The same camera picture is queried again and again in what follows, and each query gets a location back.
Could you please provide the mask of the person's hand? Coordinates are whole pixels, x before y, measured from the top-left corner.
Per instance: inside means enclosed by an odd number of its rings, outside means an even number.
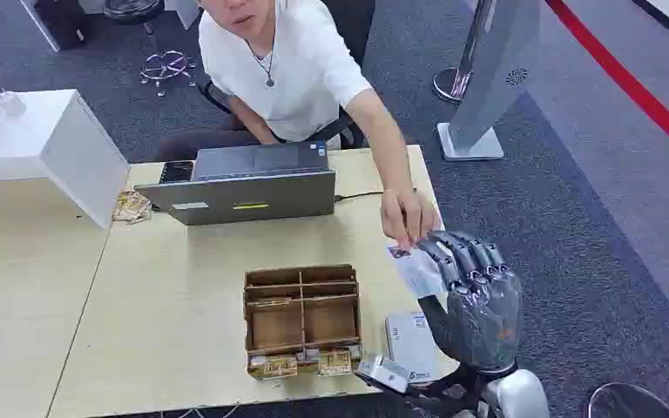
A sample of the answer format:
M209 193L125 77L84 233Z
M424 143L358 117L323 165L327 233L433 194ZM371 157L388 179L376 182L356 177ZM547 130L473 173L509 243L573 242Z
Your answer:
M442 228L435 206L415 189L387 188L382 195L381 220L384 235L403 251Z

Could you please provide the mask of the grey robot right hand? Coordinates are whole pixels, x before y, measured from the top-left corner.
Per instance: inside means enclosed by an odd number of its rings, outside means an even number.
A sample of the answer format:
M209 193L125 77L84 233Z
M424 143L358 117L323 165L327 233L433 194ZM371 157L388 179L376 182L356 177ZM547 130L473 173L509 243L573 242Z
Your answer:
M463 232L432 231L417 243L445 286L444 307L435 294L418 299L437 347L484 374L516 364L523 317L520 276L497 245Z

